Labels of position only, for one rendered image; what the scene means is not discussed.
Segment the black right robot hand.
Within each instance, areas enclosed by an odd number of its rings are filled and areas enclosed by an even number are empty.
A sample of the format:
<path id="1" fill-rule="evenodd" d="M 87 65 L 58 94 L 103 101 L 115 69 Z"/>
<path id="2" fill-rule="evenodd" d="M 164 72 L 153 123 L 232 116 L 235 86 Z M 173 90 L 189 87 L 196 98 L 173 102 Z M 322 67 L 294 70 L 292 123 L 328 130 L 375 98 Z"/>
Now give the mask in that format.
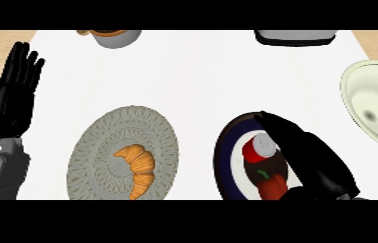
<path id="1" fill-rule="evenodd" d="M 320 138 L 278 115 L 260 112 L 254 116 L 301 182 L 282 200 L 353 200 L 360 190 L 350 169 Z"/>

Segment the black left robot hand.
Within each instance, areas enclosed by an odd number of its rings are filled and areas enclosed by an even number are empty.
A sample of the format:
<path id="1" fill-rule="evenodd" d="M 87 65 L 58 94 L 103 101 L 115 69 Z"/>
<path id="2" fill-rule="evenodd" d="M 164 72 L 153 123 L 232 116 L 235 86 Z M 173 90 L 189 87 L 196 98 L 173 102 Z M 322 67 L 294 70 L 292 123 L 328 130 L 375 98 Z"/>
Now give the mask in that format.
<path id="1" fill-rule="evenodd" d="M 19 138 L 29 128 L 44 62 L 29 44 L 16 42 L 0 76 L 0 138 Z"/>

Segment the red can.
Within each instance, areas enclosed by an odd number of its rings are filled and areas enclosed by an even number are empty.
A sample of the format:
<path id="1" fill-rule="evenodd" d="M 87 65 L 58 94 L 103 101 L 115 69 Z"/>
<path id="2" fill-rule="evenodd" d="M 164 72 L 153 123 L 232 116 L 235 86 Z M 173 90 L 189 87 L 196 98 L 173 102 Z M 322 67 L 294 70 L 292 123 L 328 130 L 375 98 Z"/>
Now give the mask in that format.
<path id="1" fill-rule="evenodd" d="M 254 135 L 242 146 L 242 157 L 244 160 L 257 164 L 267 160 L 278 151 L 276 143 L 266 133 Z"/>

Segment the dark blue rimmed plate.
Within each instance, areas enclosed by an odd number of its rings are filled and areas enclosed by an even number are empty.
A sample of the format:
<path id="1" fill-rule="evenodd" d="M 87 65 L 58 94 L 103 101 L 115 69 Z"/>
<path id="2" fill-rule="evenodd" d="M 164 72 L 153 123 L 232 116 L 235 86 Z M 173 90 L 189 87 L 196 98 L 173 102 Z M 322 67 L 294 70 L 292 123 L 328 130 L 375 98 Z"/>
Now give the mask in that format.
<path id="1" fill-rule="evenodd" d="M 263 176 L 257 173 L 258 169 L 263 169 L 269 175 L 279 173 L 283 176 L 288 190 L 301 185 L 278 144 L 276 154 L 267 160 L 257 164 L 244 160 L 245 142 L 258 133 L 266 133 L 254 119 L 255 115 L 257 113 L 242 114 L 229 122 L 215 143 L 214 176 L 224 200 L 263 200 L 257 188 L 263 180 Z"/>

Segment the pale green bowl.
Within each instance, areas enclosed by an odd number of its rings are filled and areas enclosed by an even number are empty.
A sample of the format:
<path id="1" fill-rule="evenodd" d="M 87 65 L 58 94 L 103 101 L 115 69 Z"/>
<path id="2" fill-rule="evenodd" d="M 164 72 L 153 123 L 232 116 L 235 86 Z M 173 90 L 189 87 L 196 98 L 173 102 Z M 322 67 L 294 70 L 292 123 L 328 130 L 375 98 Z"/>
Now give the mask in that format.
<path id="1" fill-rule="evenodd" d="M 340 92 L 350 117 L 378 142 L 378 60 L 348 66 L 341 76 Z"/>

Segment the grey patterned plate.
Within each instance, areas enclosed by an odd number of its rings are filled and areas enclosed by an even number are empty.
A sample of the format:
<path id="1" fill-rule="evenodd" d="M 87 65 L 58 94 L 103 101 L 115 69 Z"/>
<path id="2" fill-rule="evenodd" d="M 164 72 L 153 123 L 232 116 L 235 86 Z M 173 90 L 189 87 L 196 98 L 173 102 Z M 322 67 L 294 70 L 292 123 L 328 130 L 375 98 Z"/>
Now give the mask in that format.
<path id="1" fill-rule="evenodd" d="M 136 200 L 165 197 L 179 165 L 177 137 L 165 117 L 155 110 L 128 106 L 94 121 L 77 142 L 66 172 L 72 200 L 131 200 L 130 166 L 114 153 L 133 144 L 142 145 L 155 159 L 153 183 Z"/>

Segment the red bell pepper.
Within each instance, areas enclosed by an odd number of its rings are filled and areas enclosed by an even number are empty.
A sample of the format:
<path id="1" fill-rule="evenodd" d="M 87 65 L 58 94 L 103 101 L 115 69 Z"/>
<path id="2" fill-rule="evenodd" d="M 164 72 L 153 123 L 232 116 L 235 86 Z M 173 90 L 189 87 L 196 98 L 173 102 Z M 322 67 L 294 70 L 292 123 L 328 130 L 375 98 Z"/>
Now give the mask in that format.
<path id="1" fill-rule="evenodd" d="M 260 198 L 279 200 L 288 191 L 283 176 L 279 173 L 269 175 L 263 169 L 258 169 L 257 173 L 263 176 L 263 180 L 257 184 Z"/>

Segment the orange croissant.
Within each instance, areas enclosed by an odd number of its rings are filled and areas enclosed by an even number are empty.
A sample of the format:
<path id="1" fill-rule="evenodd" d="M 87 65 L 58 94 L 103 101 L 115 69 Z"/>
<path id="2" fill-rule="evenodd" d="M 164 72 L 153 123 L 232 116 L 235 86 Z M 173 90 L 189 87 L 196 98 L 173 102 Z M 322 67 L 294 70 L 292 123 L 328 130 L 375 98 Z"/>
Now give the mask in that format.
<path id="1" fill-rule="evenodd" d="M 130 166 L 133 175 L 133 188 L 130 199 L 136 200 L 148 191 L 155 175 L 155 159 L 152 153 L 139 144 L 125 146 L 114 153 L 115 157 L 121 157 Z"/>

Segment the grey and black appliance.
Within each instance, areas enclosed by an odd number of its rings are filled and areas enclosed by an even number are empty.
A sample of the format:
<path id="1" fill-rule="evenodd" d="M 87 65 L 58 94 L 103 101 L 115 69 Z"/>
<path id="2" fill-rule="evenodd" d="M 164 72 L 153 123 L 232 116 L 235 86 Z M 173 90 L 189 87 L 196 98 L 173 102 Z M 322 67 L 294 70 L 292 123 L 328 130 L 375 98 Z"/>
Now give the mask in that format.
<path id="1" fill-rule="evenodd" d="M 255 30 L 257 41 L 270 46 L 306 47 L 328 45 L 335 39 L 335 30 Z"/>

